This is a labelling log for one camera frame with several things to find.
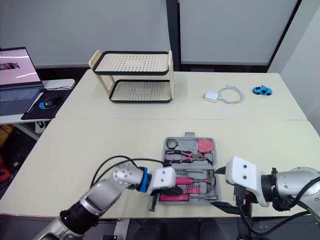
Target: tool kit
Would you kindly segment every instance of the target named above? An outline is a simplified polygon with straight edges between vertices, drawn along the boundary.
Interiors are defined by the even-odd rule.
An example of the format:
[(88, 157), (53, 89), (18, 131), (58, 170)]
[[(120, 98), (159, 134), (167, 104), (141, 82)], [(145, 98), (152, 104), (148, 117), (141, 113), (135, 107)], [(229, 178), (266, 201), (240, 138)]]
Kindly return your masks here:
[(176, 187), (160, 193), (158, 203), (209, 205), (219, 201), (219, 184), (213, 167), (217, 163), (216, 145), (212, 138), (195, 137), (194, 132), (186, 132), (184, 137), (167, 137), (163, 160), (176, 171)]

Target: mouse pad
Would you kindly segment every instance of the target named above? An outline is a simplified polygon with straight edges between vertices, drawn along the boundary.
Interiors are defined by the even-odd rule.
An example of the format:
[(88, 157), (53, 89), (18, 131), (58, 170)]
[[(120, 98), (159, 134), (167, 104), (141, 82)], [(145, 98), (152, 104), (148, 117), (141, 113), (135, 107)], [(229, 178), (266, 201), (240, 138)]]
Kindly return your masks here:
[[(71, 93), (71, 90), (53, 90), (53, 91), (46, 91), (44, 92), (41, 97), (33, 104), (32, 108), (25, 112), (24, 115), (21, 117), (22, 120), (28, 119), (53, 119), (56, 116), (56, 113), (64, 104), (65, 100)], [(48, 97), (60, 97), (61, 102), (53, 108), (41, 109), (40, 106), (43, 106), (43, 102)]]

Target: dish rack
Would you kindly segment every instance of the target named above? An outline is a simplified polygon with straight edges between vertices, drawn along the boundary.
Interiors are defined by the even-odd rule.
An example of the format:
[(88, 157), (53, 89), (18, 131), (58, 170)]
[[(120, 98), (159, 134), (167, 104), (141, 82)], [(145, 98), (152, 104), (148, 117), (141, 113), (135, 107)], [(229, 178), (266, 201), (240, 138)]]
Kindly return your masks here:
[[(171, 51), (97, 50), (89, 66), (114, 103), (167, 103), (174, 98)], [(102, 76), (109, 76), (110, 87)]]

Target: pink pliers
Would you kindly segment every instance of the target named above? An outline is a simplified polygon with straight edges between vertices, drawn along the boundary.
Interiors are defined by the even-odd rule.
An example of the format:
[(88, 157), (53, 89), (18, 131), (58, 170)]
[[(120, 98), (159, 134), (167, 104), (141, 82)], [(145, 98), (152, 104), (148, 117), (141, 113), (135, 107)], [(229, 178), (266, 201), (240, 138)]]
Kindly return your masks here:
[(190, 164), (193, 161), (208, 161), (210, 164), (212, 164), (212, 162), (205, 155), (196, 154), (196, 153), (193, 153), (192, 151), (166, 150), (165, 154), (166, 155), (179, 154), (179, 155), (186, 156), (186, 158), (182, 158), (180, 160), (174, 160), (173, 158), (165, 157), (164, 161), (166, 163), (172, 163), (172, 164), (187, 163), (187, 164)]

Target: white table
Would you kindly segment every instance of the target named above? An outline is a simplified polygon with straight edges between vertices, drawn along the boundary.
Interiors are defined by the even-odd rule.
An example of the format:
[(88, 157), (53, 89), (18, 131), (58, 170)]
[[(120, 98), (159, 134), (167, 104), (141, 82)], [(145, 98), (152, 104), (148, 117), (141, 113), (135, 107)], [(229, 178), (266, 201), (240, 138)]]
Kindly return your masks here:
[[(54, 88), (60, 88), (60, 87), (73, 87), (75, 85), (75, 80), (73, 79), (56, 79), (56, 80), (45, 80), (42, 81), (44, 88), (46, 89), (54, 89)], [(38, 99), (41, 97), (43, 93), (40, 93), (39, 96), (34, 100), (33, 104), (38, 101)], [(13, 114), (13, 115), (4, 115), (0, 116), (0, 125), (6, 125), (6, 124), (14, 124), (18, 129), (23, 131), (24, 133), (28, 134), (30, 137), (32, 137), (35, 140), (39, 139), (39, 134), (37, 134), (33, 129), (29, 128), (26, 125), (23, 125), (25, 123), (34, 123), (34, 122), (42, 122), (42, 121), (49, 121), (51, 119), (27, 119), (22, 120), (22, 116), (24, 114)]]
[[(298, 166), (320, 170), (320, 138), (308, 121), (243, 121), (181, 119), (87, 119), (54, 118), (42, 134), (11, 186), (0, 201), (0, 213), (57, 216), (89, 188), (95, 170), (114, 155), (161, 159), (166, 137), (212, 137), (217, 164), (222, 167), (234, 156), (257, 164), (266, 173), (272, 167), (288, 171)], [(140, 161), (149, 169), (157, 163)], [(234, 204), (233, 187), (220, 176), (221, 200)], [(126, 190), (104, 218), (232, 217), (213, 206), (157, 204), (150, 212), (150, 196)], [(287, 216), (254, 205), (254, 216)]]
[[(206, 91), (225, 84), (240, 88), (241, 104), (202, 100)], [(267, 85), (271, 96), (252, 88)], [(288, 88), (275, 73), (175, 72), (176, 98), (164, 104), (120, 104), (109, 101), (95, 75), (88, 70), (72, 91), (26, 159), (0, 200), (0, 213), (54, 217), (68, 209), (88, 190), (102, 161), (114, 155), (161, 159), (166, 137), (212, 137), (217, 164), (234, 156), (257, 164), (266, 173), (272, 167), (288, 171), (297, 166), (320, 170), (320, 138), (306, 120)], [(154, 169), (159, 165), (140, 162)], [(221, 200), (233, 204), (233, 188), (219, 177)], [(105, 218), (232, 217), (213, 206), (157, 204), (151, 198), (126, 190)], [(284, 216), (254, 205), (254, 216)]]
[[(186, 120), (307, 119), (277, 73), (174, 72), (174, 82), (175, 99), (169, 103), (113, 103), (89, 69), (56, 116)], [(217, 92), (226, 84), (236, 86), (243, 92), (244, 101), (241, 104), (203, 100), (204, 93)], [(253, 94), (253, 87), (260, 85), (272, 88), (274, 94)], [(231, 99), (239, 98), (232, 90), (226, 90), (223, 95)]]

